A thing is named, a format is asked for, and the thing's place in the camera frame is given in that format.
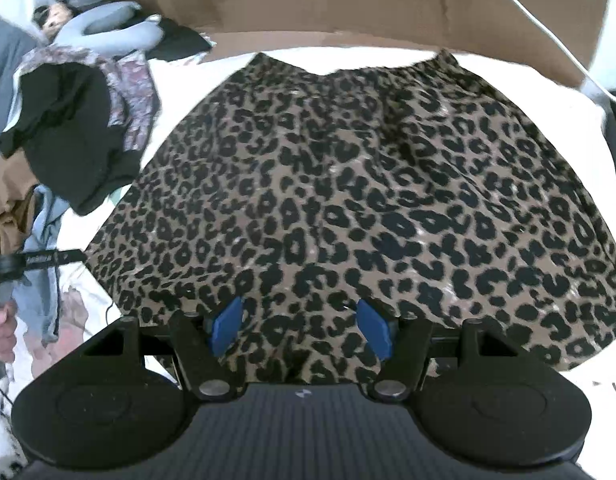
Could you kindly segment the person left hand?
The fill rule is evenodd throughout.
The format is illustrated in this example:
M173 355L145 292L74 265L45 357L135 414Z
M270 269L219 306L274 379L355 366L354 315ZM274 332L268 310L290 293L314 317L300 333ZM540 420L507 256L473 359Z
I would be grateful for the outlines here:
M17 338L17 304L9 300L0 307L0 361L10 364L15 361Z

